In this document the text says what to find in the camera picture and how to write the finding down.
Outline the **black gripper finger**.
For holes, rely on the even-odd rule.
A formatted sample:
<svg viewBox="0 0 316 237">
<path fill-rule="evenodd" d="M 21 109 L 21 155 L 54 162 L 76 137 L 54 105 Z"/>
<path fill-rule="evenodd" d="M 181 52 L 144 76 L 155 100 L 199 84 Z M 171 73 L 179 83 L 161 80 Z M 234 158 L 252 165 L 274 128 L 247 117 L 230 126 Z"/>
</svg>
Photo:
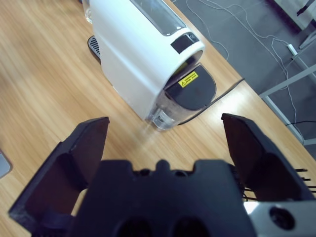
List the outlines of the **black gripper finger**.
<svg viewBox="0 0 316 237">
<path fill-rule="evenodd" d="M 244 186 L 258 201 L 306 201 L 315 197 L 278 147 L 257 124 L 222 114 L 230 156 Z"/>
<path fill-rule="evenodd" d="M 67 230 L 101 161 L 108 117 L 81 122 L 47 157 L 8 214 L 27 230 Z"/>
</svg>

